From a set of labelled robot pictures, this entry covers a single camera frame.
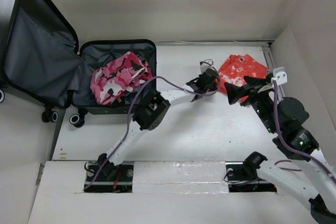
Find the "black kids suitcase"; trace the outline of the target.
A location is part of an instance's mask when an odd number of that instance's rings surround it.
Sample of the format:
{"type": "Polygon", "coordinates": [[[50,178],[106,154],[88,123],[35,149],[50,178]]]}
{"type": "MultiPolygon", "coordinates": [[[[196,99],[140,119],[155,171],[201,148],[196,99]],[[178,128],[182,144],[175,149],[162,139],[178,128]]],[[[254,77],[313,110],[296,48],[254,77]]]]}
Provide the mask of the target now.
{"type": "Polygon", "coordinates": [[[92,74],[127,51],[146,60],[156,75],[156,46],[147,39],[90,41],[78,36],[51,0],[1,0],[1,100],[10,93],[44,107],[45,123],[58,120],[57,109],[78,112],[70,123],[82,127],[91,114],[126,113],[156,87],[152,81],[134,92],[99,105],[90,89],[92,74]]]}

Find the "orange white clothing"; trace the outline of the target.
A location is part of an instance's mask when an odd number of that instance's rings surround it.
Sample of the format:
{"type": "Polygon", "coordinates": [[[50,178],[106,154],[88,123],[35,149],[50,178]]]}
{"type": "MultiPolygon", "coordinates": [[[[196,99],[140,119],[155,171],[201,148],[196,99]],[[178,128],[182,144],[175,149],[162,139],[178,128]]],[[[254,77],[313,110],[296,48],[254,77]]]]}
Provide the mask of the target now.
{"type": "Polygon", "coordinates": [[[225,82],[241,87],[246,84],[244,76],[265,78],[267,70],[250,55],[230,55],[218,71],[221,78],[219,91],[228,95],[225,82]]]}

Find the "pink camouflage clothing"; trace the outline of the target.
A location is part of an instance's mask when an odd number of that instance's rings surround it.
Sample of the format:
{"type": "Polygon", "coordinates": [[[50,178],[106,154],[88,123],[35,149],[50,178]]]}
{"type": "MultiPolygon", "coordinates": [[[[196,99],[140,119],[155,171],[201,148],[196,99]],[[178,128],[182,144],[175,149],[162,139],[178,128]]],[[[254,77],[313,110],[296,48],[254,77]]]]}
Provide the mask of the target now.
{"type": "Polygon", "coordinates": [[[111,105],[134,92],[153,77],[146,60],[127,51],[121,57],[100,67],[91,76],[90,89],[99,105],[111,105]]]}

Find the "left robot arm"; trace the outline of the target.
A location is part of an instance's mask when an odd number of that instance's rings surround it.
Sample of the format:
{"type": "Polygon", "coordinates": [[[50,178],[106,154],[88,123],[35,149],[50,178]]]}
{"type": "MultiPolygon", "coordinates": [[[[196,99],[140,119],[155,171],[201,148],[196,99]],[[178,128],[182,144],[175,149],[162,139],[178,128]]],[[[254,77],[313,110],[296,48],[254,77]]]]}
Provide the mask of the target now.
{"type": "Polygon", "coordinates": [[[100,175],[105,180],[114,179],[130,148],[145,133],[156,129],[170,108],[214,95],[219,81],[218,72],[209,67],[182,87],[175,86],[174,89],[163,92],[150,90],[137,106],[130,106],[125,136],[98,157],[95,177],[100,175]]]}

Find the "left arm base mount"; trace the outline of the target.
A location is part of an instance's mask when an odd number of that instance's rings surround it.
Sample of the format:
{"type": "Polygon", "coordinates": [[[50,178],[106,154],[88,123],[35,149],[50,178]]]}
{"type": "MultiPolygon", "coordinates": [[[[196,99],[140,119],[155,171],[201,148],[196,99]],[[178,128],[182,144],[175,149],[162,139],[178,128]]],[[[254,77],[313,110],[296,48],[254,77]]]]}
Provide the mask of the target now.
{"type": "Polygon", "coordinates": [[[124,162],[114,169],[108,177],[102,171],[94,182],[98,165],[93,162],[85,163],[86,179],[83,191],[86,193],[131,193],[133,186],[134,162],[124,162]]]}

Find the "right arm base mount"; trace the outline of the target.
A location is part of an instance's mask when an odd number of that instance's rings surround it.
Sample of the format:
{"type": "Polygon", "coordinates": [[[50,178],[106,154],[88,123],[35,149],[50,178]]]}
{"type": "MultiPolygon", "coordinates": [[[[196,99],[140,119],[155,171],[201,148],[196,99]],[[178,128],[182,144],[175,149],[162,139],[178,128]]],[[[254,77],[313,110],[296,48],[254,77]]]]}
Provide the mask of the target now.
{"type": "Polygon", "coordinates": [[[228,184],[230,193],[276,193],[274,184],[257,176],[257,168],[267,158],[258,152],[251,153],[242,162],[227,162],[223,181],[228,184]]]}

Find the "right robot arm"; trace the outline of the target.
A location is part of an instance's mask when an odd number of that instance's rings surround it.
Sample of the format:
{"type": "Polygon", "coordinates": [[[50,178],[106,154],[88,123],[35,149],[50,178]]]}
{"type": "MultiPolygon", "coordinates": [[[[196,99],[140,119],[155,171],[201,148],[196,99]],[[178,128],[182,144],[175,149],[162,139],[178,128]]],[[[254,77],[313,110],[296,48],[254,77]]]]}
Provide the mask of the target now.
{"type": "Polygon", "coordinates": [[[310,212],[317,223],[335,223],[335,171],[323,157],[319,143],[303,127],[309,113],[291,97],[278,97],[279,87],[287,82],[284,72],[265,79],[244,77],[244,86],[225,83],[230,105],[240,98],[241,106],[250,105],[267,131],[276,134],[273,143],[288,161],[297,165],[310,183],[305,183],[259,152],[251,153],[238,169],[229,168],[229,183],[243,180],[266,180],[284,190],[310,212]]]}

